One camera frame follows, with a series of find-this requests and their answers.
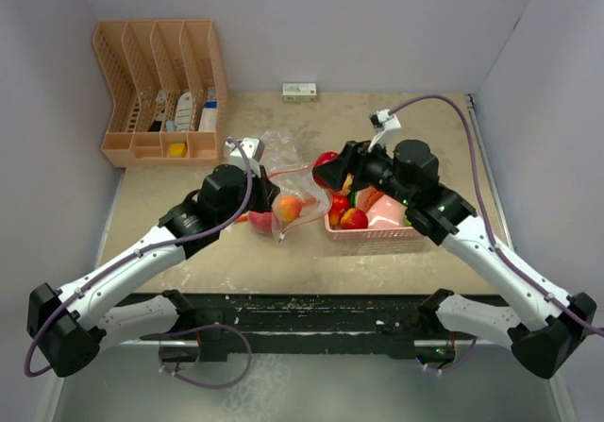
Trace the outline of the shiny red fruit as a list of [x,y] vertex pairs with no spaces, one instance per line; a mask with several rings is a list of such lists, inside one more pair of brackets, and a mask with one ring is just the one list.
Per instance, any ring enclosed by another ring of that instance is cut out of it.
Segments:
[[324,181],[323,181],[323,180],[322,180],[320,177],[318,177],[318,176],[315,174],[314,169],[315,169],[316,167],[320,166],[320,165],[323,165],[323,164],[325,164],[325,163],[328,163],[328,162],[331,162],[331,161],[333,161],[333,160],[337,159],[337,158],[338,158],[338,156],[339,156],[339,154],[338,154],[338,153],[336,153],[336,152],[333,152],[333,151],[327,151],[327,152],[324,152],[324,153],[322,153],[322,154],[320,154],[320,155],[319,155],[319,157],[317,158],[317,160],[316,160],[316,161],[314,162],[314,164],[312,165],[312,169],[313,169],[313,171],[312,171],[312,177],[313,177],[314,182],[315,182],[315,183],[316,183],[316,184],[317,184],[319,187],[321,187],[321,188],[323,188],[323,189],[327,189],[327,188],[328,188],[327,184],[326,184],[326,183],[325,183],[325,182],[324,182]]

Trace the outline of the pink red apple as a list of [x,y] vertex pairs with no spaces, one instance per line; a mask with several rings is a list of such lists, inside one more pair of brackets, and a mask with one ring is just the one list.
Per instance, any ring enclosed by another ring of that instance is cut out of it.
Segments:
[[257,233],[263,235],[273,234],[273,214],[271,212],[250,211],[247,215],[251,228]]

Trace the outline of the clear zip bag orange zipper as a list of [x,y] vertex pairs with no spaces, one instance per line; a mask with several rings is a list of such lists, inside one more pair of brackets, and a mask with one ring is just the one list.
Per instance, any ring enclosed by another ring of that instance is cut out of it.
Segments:
[[[305,164],[298,169],[268,173],[271,181],[280,188],[280,194],[296,195],[303,202],[302,212],[290,224],[280,223],[273,210],[270,211],[273,214],[273,234],[270,236],[278,242],[283,241],[295,228],[322,219],[330,209],[331,196],[314,182],[311,168],[310,164]],[[240,216],[235,223],[250,226],[247,214]]]

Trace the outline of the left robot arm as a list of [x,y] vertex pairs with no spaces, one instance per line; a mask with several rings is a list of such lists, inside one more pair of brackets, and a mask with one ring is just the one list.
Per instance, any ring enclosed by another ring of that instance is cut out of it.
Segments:
[[248,211],[268,212],[280,193],[260,164],[221,164],[130,248],[58,289],[44,283],[29,295],[31,344],[24,373],[69,377],[102,350],[147,335],[183,339],[200,324],[178,291],[142,303],[123,300],[156,275],[215,243]]

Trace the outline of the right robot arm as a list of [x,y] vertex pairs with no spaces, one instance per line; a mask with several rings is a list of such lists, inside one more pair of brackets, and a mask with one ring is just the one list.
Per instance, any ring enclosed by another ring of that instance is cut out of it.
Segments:
[[495,288],[495,307],[440,290],[425,301],[420,328],[430,338],[458,331],[503,346],[533,375],[552,378],[586,339],[596,302],[544,278],[497,239],[486,219],[439,178],[439,161],[419,140],[381,145],[350,141],[339,156],[313,168],[328,188],[347,177],[402,203],[411,226],[458,257]]

